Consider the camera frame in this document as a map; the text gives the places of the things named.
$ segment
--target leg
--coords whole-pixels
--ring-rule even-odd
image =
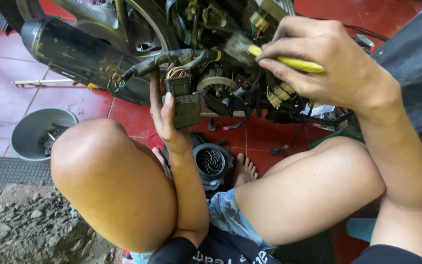
[[[238,187],[235,200],[255,231],[274,246],[335,225],[385,190],[367,150],[345,137],[328,139],[271,171]]]
[[[116,246],[150,252],[172,235],[173,182],[152,151],[131,140],[116,121],[68,129],[53,146],[51,168],[60,192]]]

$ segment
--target blue camouflage shorts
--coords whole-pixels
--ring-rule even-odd
[[[266,243],[253,229],[249,221],[241,212],[234,198],[235,188],[227,192],[216,193],[208,200],[208,212],[210,223],[222,231],[240,236],[255,242],[262,250],[274,248]],[[135,253],[130,252],[135,264],[147,264],[154,252]]]

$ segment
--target black mat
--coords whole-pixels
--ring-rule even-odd
[[[8,183],[53,186],[50,163],[32,163],[14,158],[0,158],[0,191]]]

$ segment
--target yellow brush handle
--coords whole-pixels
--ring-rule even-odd
[[[256,45],[250,45],[249,46],[249,53],[254,56],[260,56],[262,53],[262,49]],[[317,63],[308,62],[296,58],[289,58],[289,57],[278,57],[278,61],[286,64],[287,66],[297,69],[297,70],[303,70],[306,72],[314,72],[314,73],[320,73],[324,72],[325,68]]]

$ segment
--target paintbrush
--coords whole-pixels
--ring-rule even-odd
[[[255,63],[255,57],[260,56],[262,49],[254,45],[250,39],[247,39],[242,34],[235,33],[230,39],[228,39],[226,45],[224,45],[224,52],[241,63],[251,65]],[[278,57],[278,61],[296,70],[313,73],[325,71],[322,65],[301,59],[280,56]]]

